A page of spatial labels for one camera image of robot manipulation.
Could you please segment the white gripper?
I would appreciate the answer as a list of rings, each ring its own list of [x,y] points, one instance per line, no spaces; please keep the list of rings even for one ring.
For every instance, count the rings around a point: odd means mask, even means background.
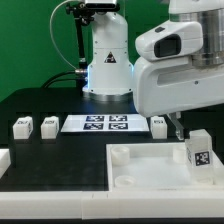
[[[167,21],[140,35],[135,46],[135,108],[144,117],[168,114],[179,140],[181,111],[224,103],[224,65],[193,65],[191,55],[203,46],[200,23]]]

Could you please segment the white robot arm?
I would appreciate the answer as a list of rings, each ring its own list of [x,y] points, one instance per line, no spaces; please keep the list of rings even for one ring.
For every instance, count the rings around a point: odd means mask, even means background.
[[[169,0],[169,19],[135,40],[129,62],[126,20],[114,0],[85,0],[93,13],[93,59],[86,96],[97,100],[133,95],[145,118],[166,115],[176,126],[182,111],[224,102],[224,0]]]

